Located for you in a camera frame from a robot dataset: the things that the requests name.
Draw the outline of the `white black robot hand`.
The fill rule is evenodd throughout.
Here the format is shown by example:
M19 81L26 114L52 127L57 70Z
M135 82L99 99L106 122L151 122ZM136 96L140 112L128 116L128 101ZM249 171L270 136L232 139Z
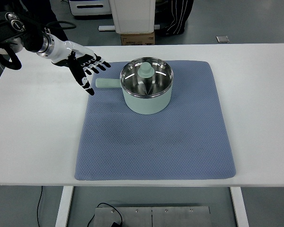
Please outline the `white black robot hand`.
M98 69L105 71L106 68L110 68L111 65L101 56L96 55L95 63L90 64L89 67L83 68L79 60L76 58L88 55L89 60L94 60L95 54L91 49L71 41L54 40L52 41L52 44L53 51L51 52L51 62L58 63L62 60L68 59L69 69L77 83L91 96L93 96L95 92L91 87L86 74L92 75L93 72L99 73Z

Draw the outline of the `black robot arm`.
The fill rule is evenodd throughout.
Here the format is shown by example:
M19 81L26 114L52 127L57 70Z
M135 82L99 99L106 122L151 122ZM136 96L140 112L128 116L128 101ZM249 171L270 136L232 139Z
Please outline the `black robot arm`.
M94 95L94 90L88 76L110 67L89 48L43 32L37 21L22 14L1 11L0 63L12 70L21 69L22 64L16 54L22 49L49 59L56 66L69 68L77 83L90 95Z

